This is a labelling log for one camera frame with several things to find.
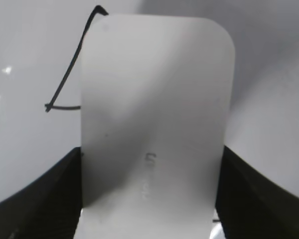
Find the white background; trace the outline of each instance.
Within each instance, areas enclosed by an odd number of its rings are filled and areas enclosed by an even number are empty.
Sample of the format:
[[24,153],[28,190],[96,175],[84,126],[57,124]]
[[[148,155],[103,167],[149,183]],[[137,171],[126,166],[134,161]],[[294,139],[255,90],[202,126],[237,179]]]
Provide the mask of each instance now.
[[[79,111],[44,104],[96,4],[223,26],[236,47],[226,143],[299,196],[299,0],[0,0],[0,201],[80,146]],[[80,75],[78,62],[58,105],[80,104]]]

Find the black wire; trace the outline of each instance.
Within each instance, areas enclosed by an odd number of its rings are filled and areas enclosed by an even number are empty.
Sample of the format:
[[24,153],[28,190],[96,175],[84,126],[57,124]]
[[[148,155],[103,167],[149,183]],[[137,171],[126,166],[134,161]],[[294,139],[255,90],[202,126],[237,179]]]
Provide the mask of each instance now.
[[70,75],[70,73],[72,71],[72,68],[73,68],[73,66],[74,66],[74,64],[75,64],[75,62],[76,62],[76,60],[77,60],[77,58],[78,58],[78,56],[80,54],[80,51],[82,49],[82,44],[83,44],[84,36],[87,33],[87,31],[89,30],[89,28],[91,26],[91,23],[93,21],[93,18],[95,17],[96,14],[101,14],[103,16],[109,15],[108,12],[102,6],[100,6],[100,5],[97,5],[93,9],[93,11],[91,12],[91,14],[89,16],[89,19],[88,19],[88,21],[85,24],[84,31],[83,31],[83,34],[81,36],[81,40],[80,40],[79,45],[78,45],[78,47],[77,47],[77,49],[76,49],[76,51],[74,53],[74,56],[73,56],[73,58],[71,60],[71,63],[69,65],[68,69],[66,70],[66,72],[65,72],[65,74],[63,76],[63,79],[62,79],[59,87],[57,88],[56,92],[54,93],[54,95],[53,95],[50,103],[45,104],[45,107],[46,107],[45,111],[46,112],[49,112],[51,109],[68,110],[68,111],[81,109],[80,106],[62,107],[62,106],[54,106],[53,104],[56,101],[56,99],[58,98],[58,96],[59,96],[59,94],[60,94],[60,92],[61,92],[61,90],[62,90],[62,88],[63,88],[63,86],[64,86],[64,84],[66,82],[66,80],[68,79],[68,77],[69,77],[69,75]]

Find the black cable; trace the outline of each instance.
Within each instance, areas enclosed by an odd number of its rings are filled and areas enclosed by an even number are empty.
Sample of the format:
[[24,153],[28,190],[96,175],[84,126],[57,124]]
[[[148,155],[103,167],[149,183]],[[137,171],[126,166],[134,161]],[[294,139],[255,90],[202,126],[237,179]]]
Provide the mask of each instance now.
[[56,101],[56,99],[58,98],[58,96],[59,96],[59,94],[60,94],[60,92],[61,92],[61,90],[62,90],[62,88],[63,88],[63,86],[64,86],[64,84],[66,82],[66,80],[68,79],[68,77],[69,77],[69,75],[70,75],[70,73],[72,71],[72,68],[73,68],[73,66],[74,66],[74,64],[75,64],[75,62],[76,62],[76,60],[77,60],[77,58],[78,58],[78,56],[80,54],[80,51],[82,49],[82,44],[83,44],[84,36],[87,33],[87,31],[89,30],[89,28],[91,26],[91,23],[93,21],[93,18],[95,17],[96,14],[101,14],[103,16],[109,15],[108,12],[102,6],[100,6],[100,5],[97,5],[93,9],[93,11],[91,12],[91,14],[89,16],[89,19],[88,19],[88,21],[85,24],[85,28],[84,28],[84,31],[83,31],[80,43],[79,43],[79,45],[78,45],[78,47],[77,47],[77,49],[76,49],[76,51],[74,53],[74,56],[73,56],[73,58],[71,60],[71,63],[69,65],[68,69],[66,70],[66,72],[65,72],[65,74],[63,76],[63,79],[62,79],[59,87],[57,88],[56,92],[54,93],[54,95],[53,95],[50,103],[45,104],[45,107],[46,107],[45,111],[46,112],[49,112],[51,109],[68,110],[68,111],[81,109],[80,106],[62,107],[62,106],[54,106],[53,104]]

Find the white plastic card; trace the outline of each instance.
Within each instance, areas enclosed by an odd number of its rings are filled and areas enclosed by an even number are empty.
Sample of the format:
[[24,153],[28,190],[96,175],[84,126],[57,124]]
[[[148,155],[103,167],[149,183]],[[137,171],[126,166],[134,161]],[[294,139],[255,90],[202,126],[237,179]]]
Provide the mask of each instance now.
[[82,49],[77,239],[201,239],[212,226],[235,50],[201,18],[112,15]]

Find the white surface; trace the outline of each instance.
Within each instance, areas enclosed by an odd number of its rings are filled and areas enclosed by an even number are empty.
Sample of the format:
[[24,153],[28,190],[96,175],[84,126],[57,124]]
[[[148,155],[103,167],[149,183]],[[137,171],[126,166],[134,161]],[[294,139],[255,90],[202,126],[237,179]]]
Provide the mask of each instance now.
[[84,238],[208,238],[234,62],[230,36],[207,19],[112,15],[90,28]]
[[[79,112],[73,115],[51,112],[52,117],[41,115],[41,110],[59,84],[87,17],[96,4],[102,4],[110,13],[206,17],[223,26],[236,47],[232,109],[237,111],[232,115],[237,114],[237,123],[231,123],[227,143],[266,176],[299,196],[299,173],[295,173],[299,172],[299,123],[297,141],[286,142],[288,145],[283,151],[275,150],[269,145],[281,140],[281,134],[276,131],[288,134],[293,126],[281,122],[280,114],[275,114],[274,110],[264,109],[263,112],[258,107],[259,113],[269,116],[275,127],[261,130],[255,137],[245,131],[243,125],[257,131],[263,124],[253,125],[254,120],[253,124],[248,123],[250,116],[246,116],[245,123],[240,123],[245,111],[239,110],[258,82],[263,86],[258,87],[259,93],[255,90],[254,95],[262,95],[260,91],[267,88],[265,84],[269,88],[281,78],[290,82],[293,89],[278,87],[276,94],[290,95],[293,92],[299,101],[299,84],[295,83],[299,81],[299,0],[0,0],[0,121],[3,119],[0,122],[0,201],[26,186],[80,144]],[[9,75],[2,72],[7,67],[11,67]],[[277,73],[272,77],[264,73],[274,71]],[[58,103],[79,104],[79,85],[80,67],[75,66]],[[28,97],[29,90],[33,95]],[[25,95],[22,103],[32,107],[20,111],[14,99],[18,100],[22,95]],[[293,111],[293,119],[299,119],[298,107],[289,104],[280,107],[286,112]],[[65,119],[68,120],[66,125],[63,123]],[[244,131],[248,151],[244,144],[239,144],[238,137],[232,138],[235,131],[238,135]],[[46,147],[42,148],[40,141],[46,142]],[[253,145],[254,141],[263,143]],[[252,156],[263,147],[267,152],[262,155],[264,158]],[[35,160],[34,152],[39,152]],[[296,156],[290,160],[287,155],[293,152]]]

